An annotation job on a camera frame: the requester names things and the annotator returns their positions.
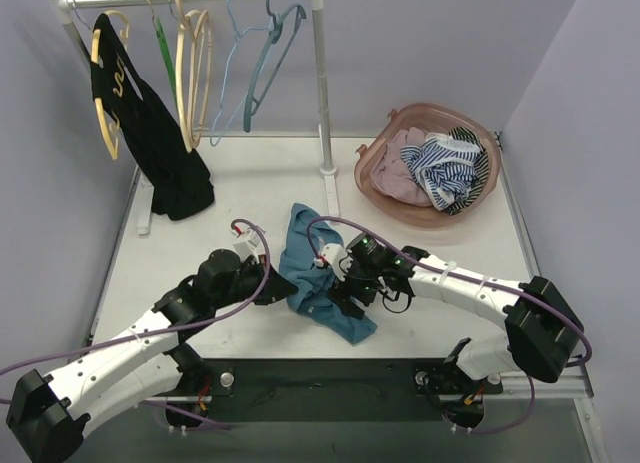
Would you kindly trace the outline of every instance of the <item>white wall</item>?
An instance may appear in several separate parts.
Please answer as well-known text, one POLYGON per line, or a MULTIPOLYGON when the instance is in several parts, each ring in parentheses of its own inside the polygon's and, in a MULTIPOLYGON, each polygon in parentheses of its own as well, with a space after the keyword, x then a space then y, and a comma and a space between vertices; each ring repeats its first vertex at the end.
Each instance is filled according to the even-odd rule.
MULTIPOLYGON (((43 0, 0 0, 0 367, 80 345, 133 164, 102 143, 84 68, 43 0)), ((0 380, 9 398, 15 379, 0 380)), ((27 461, 4 424, 0 461, 27 461)))
POLYGON ((543 274, 582 318, 612 461, 638 461, 640 0, 577 0, 505 130, 543 274))
MULTIPOLYGON (((283 11, 293 1, 277 0, 273 6, 283 11)), ((389 110, 416 101, 451 106, 492 130, 502 129, 574 1, 326 0, 334 133, 377 134, 385 126, 389 110)), ((209 8, 215 23, 216 109, 210 112, 213 122, 221 75, 233 39, 224 2, 188 5, 188 9, 194 8, 209 8)), ((234 10, 241 28, 268 21, 264 0, 236 1, 234 10)), ((134 63, 170 101, 150 10, 124 11, 134 25, 130 45, 134 63)), ((166 7, 157 12, 173 50, 177 22, 166 7)), ((81 13, 93 24, 96 11, 81 13)), ((308 16, 309 21, 300 30, 255 118, 255 131, 317 131, 310 11, 308 16)), ((234 108, 249 85, 264 39, 264 35, 254 35, 249 41, 243 40, 237 53, 228 100, 234 108)), ((288 41, 288 34, 283 37, 285 40, 288 41)), ((274 64, 277 58, 279 53, 275 52, 274 64)))

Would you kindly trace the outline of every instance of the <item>light blue hanger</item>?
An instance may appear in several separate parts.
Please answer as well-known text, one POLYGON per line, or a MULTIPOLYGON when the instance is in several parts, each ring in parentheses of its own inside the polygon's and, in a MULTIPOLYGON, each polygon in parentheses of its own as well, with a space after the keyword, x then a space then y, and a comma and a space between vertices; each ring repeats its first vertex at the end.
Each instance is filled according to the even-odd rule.
POLYGON ((289 48, 291 48, 291 44, 293 43, 293 40, 296 37, 298 30, 300 29, 302 20, 307 19, 307 13, 304 11, 304 8, 302 7, 302 5, 299 5, 297 3, 287 8, 286 11, 282 14, 282 16, 279 15, 278 13, 271 12, 271 0, 266 0, 266 5, 267 5, 267 14, 271 17, 273 28, 269 31, 269 36, 267 38, 267 41, 265 42, 264 47, 262 48, 262 53, 260 54, 260 58, 258 58, 256 67, 253 70, 253 76, 251 77, 251 82, 249 83, 249 90, 247 91, 247 96, 244 102, 243 128, 244 128, 244 131, 247 133, 251 131, 251 118, 255 116, 255 114, 258 112, 258 108, 260 108, 260 105, 264 101, 265 96, 267 96, 267 92, 271 87, 271 83, 273 83, 273 80, 276 77, 276 74, 278 73, 278 70, 280 69, 282 62, 284 61, 285 56, 287 56, 287 53, 289 52, 289 48), (273 70, 273 74, 267 81, 267 84, 264 87, 264 90, 262 90, 262 94, 260 95, 259 98, 256 98, 254 96, 254 93, 256 91, 256 84, 258 82, 258 78, 260 77, 260 73, 262 73, 262 70, 264 68, 265 61, 268 58, 269 54, 271 53, 271 49, 273 45, 275 45, 278 42, 278 40, 280 40, 280 37, 282 36, 282 27, 284 25, 284 22, 293 10, 296 10, 295 12, 296 19, 293 25, 293 33, 291 34, 291 38, 289 39, 287 46, 285 46, 284 51, 282 52, 282 56, 280 57, 280 61, 278 61, 278 63, 276 64, 276 67, 273 70))
MULTIPOLYGON (((233 12, 231 11, 231 0, 227 0, 227 13, 229 13, 229 18, 231 19, 231 24, 233 25, 233 39, 235 41, 234 41, 234 44, 233 44, 233 48, 231 48, 231 51, 229 52, 229 57, 227 58, 227 65, 226 65, 226 67, 224 69, 224 79, 222 80, 222 90, 220 91, 220 104, 218 106, 218 114, 216 115, 215 119, 213 120, 213 125, 211 127, 211 134, 213 136, 215 136, 216 125, 218 124, 218 120, 222 116, 222 111, 224 110, 224 96, 225 96, 225 91, 227 89, 227 80, 229 78, 229 66, 231 65, 231 60, 233 59, 233 55, 236 52, 236 48, 238 48, 238 43, 250 31, 270 31, 270 30, 273 29, 273 21, 270 21, 267 26, 249 27, 246 30, 240 32, 240 31, 238 31, 238 25, 236 24, 236 19, 233 16, 233 12)), ((271 55, 271 50, 269 50, 269 54, 267 54, 266 58, 262 62, 262 65, 260 66, 260 69, 258 71, 258 75, 260 75, 262 73, 262 70, 264 69, 267 61, 269 60, 269 56, 270 55, 271 55)), ((222 132, 220 133, 220 135, 218 135, 218 138, 215 140, 215 142, 213 140, 213 136, 211 137, 211 139, 209 140, 211 142, 211 146, 217 146, 218 143, 220 143, 220 140, 227 133, 227 131, 229 130, 229 127, 231 126, 231 123, 235 119, 238 111, 240 110, 240 107, 244 104, 244 102, 245 102, 245 100, 247 98, 247 94, 248 94, 248 92, 244 94, 244 97, 242 98, 242 100, 240 100, 240 103, 238 104, 238 106, 236 107, 234 112, 232 113, 231 118, 229 118, 229 121, 227 121, 227 124, 225 125, 225 127, 222 130, 222 132)))

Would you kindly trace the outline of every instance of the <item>laundry basket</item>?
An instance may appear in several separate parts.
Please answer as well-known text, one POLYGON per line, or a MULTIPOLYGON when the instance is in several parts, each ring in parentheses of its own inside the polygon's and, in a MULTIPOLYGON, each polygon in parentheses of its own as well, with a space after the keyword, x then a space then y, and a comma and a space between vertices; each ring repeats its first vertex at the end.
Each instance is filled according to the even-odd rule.
POLYGON ((360 159, 355 167, 355 179, 362 194, 375 206, 389 214, 393 218, 421 228, 440 228, 450 225, 468 215, 474 208, 493 191, 500 173, 500 149, 491 134, 475 121, 460 113, 442 106, 428 103, 415 103, 406 106, 400 111, 393 110, 390 114, 391 122, 367 147, 358 148, 360 159), (395 136, 398 130, 419 128, 425 133, 433 131, 448 133, 455 127, 464 127, 471 130, 478 138, 480 144, 487 150, 489 161, 489 176, 483 182, 484 186, 478 198, 468 207, 455 215, 449 215, 438 211, 433 207, 421 208, 378 192, 371 183, 371 170, 385 155, 385 145, 395 136))

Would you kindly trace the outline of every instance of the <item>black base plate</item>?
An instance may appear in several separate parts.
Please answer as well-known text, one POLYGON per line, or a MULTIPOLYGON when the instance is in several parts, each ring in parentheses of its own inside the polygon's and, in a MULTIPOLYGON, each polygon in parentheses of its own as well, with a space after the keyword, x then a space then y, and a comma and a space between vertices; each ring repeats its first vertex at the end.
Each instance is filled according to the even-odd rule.
MULTIPOLYGON (((441 420, 416 382, 444 359, 205 360, 213 375, 209 417, 226 422, 441 420), (230 389, 219 375, 231 372, 230 389)), ((177 390, 176 396, 193 396, 177 390)))

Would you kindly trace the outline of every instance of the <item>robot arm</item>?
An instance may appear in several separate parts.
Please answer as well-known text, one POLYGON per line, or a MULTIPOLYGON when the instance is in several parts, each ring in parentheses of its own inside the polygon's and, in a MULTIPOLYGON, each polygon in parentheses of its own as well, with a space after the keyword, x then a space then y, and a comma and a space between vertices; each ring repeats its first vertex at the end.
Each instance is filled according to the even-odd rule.
POLYGON ((369 306, 377 294, 392 300, 403 294, 408 304, 415 297, 432 298, 497 325, 503 335, 479 341, 463 340, 450 356, 471 380, 522 370, 540 381, 557 381, 577 346, 578 337, 555 316, 522 297, 524 292, 541 299, 582 329, 580 320, 553 283, 538 276, 526 283, 489 278, 419 248, 406 246, 402 252, 433 271, 379 245, 366 233, 346 248, 335 244, 324 246, 316 264, 329 265, 336 274, 329 296, 348 316, 363 317, 364 310, 356 302, 369 306), (496 287, 512 289, 515 294, 496 287))
MULTIPOLYGON (((102 423, 151 396, 176 388, 183 377, 202 373, 203 361, 186 341, 212 323, 216 311, 243 301, 264 276, 259 240, 242 233, 230 250, 216 250, 198 269, 100 348, 41 375, 20 378, 7 424, 33 462, 65 461, 102 423)), ((297 288, 271 268, 254 300, 265 305, 297 288)))

